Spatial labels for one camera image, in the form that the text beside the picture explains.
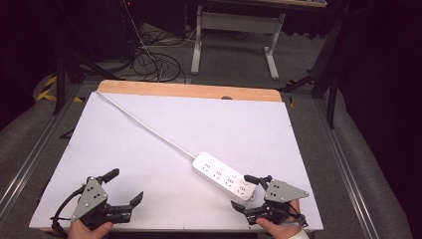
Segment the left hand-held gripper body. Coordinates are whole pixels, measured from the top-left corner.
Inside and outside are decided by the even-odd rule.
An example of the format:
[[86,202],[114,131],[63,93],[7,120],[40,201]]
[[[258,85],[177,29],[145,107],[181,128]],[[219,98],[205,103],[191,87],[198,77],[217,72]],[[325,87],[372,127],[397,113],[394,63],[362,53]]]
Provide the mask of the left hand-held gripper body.
[[99,228],[106,222],[113,224],[128,223],[131,217],[130,205],[111,206],[107,203],[108,194],[103,184],[109,177],[89,177],[72,215],[72,221],[80,220],[91,230]]

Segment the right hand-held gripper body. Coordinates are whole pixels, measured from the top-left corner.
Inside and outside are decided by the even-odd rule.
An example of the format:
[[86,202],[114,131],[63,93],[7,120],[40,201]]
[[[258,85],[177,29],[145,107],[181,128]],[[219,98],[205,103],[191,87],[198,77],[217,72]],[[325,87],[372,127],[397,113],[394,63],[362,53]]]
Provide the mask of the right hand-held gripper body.
[[[268,189],[265,190],[263,205],[247,209],[246,219],[250,225],[256,224],[258,218],[265,218],[278,225],[287,224],[286,220],[291,216],[290,202],[309,195],[307,191],[273,178]],[[300,225],[307,225],[304,214],[300,213],[296,215],[296,218]]]

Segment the white power strip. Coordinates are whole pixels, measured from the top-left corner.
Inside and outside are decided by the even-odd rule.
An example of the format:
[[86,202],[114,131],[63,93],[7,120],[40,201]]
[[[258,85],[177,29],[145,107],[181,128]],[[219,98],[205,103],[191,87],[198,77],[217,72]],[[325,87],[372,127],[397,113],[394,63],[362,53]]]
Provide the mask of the white power strip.
[[208,152],[200,152],[194,157],[192,169],[241,204],[255,199],[256,185],[247,182],[242,173]]

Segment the person's left hand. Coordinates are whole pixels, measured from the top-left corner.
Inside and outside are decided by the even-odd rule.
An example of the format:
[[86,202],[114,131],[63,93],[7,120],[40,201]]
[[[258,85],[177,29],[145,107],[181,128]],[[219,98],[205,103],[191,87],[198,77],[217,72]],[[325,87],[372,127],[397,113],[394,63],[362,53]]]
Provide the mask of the person's left hand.
[[88,228],[81,220],[71,223],[68,239],[103,239],[113,228],[111,222],[102,224],[95,230]]

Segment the person's right hand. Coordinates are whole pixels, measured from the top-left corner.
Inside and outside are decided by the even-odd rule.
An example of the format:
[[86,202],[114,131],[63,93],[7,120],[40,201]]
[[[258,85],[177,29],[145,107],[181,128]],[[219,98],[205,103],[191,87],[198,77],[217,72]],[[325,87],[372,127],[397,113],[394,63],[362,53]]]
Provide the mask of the person's right hand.
[[286,220],[287,224],[274,224],[265,218],[258,218],[256,223],[270,233],[273,239],[289,239],[295,236],[301,230],[304,230],[296,218],[296,215],[299,215],[301,212],[300,202],[297,199],[292,200],[290,205],[291,216]]

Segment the white table sheet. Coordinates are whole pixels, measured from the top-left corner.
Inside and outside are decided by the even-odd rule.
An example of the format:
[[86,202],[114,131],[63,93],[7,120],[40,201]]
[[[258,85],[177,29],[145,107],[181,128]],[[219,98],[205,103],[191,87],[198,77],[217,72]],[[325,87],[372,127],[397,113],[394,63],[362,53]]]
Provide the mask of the white table sheet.
[[110,204],[143,192],[120,231],[259,231],[193,171],[201,151],[243,174],[312,189],[282,103],[93,93],[30,225],[49,230],[60,213],[67,227],[76,208],[67,197],[88,177],[118,168],[105,185]]

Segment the yellow black floor tape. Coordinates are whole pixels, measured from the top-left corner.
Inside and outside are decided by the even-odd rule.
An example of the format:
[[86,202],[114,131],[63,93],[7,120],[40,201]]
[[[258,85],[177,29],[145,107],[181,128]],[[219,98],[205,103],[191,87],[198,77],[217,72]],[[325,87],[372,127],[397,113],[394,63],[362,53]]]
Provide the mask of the yellow black floor tape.
[[37,95],[37,100],[46,100],[55,102],[57,100],[57,96],[53,95],[53,85],[56,83],[57,77],[51,76],[50,79],[45,83],[43,89]]

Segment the black tripod stand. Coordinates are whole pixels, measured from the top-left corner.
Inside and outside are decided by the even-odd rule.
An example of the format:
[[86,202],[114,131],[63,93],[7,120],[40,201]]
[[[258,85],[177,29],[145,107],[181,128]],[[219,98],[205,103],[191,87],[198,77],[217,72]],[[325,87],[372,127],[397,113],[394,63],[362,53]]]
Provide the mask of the black tripod stand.
[[56,71],[56,105],[54,116],[58,115],[66,102],[66,76],[69,76],[73,84],[81,84],[85,80],[82,66],[93,70],[97,75],[103,76],[106,80],[117,80],[117,76],[90,61],[83,55],[64,51],[57,58]]

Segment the black metal stand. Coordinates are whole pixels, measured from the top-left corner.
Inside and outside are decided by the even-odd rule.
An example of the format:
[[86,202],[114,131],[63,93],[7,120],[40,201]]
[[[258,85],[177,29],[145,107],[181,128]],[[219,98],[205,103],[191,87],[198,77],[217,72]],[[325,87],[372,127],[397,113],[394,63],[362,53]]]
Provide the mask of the black metal stand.
[[340,33],[341,26],[342,21],[336,20],[327,34],[325,42],[323,43],[309,74],[297,82],[287,84],[280,89],[281,93],[287,93],[300,88],[305,84],[314,82],[314,87],[311,90],[311,96],[314,99],[321,99],[325,93],[328,93],[325,117],[331,128],[334,128],[333,117],[337,92],[337,82],[333,65],[333,51],[336,47],[337,37]]

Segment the aluminium floor rail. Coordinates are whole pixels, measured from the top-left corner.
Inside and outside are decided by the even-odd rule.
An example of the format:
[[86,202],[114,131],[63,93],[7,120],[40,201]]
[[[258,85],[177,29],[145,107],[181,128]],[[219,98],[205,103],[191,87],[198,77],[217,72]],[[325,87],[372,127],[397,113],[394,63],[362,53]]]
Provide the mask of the aluminium floor rail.
[[13,208],[81,87],[81,84],[67,87],[65,102],[56,114],[55,102],[36,101],[0,131],[1,218]]
[[329,126],[327,119],[325,118],[325,108],[323,101],[315,100],[315,106],[316,110],[318,111],[319,117],[322,120],[324,129],[328,134],[331,147],[334,151],[335,163],[341,175],[342,181],[346,188],[348,197],[351,201],[353,210],[356,214],[364,237],[365,239],[379,239],[379,235],[373,224],[366,203],[364,202],[364,198],[350,169],[350,166],[348,164],[344,151],[340,145],[340,142],[338,141],[336,132]]

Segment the white metal desk frame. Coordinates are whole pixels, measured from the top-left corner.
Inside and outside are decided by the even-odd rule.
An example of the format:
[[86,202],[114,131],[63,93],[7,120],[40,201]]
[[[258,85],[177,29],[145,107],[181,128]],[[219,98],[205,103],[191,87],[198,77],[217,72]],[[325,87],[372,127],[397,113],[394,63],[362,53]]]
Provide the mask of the white metal desk frame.
[[274,51],[284,25],[286,15],[281,13],[277,18],[245,16],[223,13],[209,13],[199,5],[196,11],[196,33],[191,74],[199,73],[201,59],[201,32],[206,30],[238,31],[258,34],[271,34],[272,41],[269,46],[263,48],[268,69],[272,80],[279,78],[278,69],[274,60]]

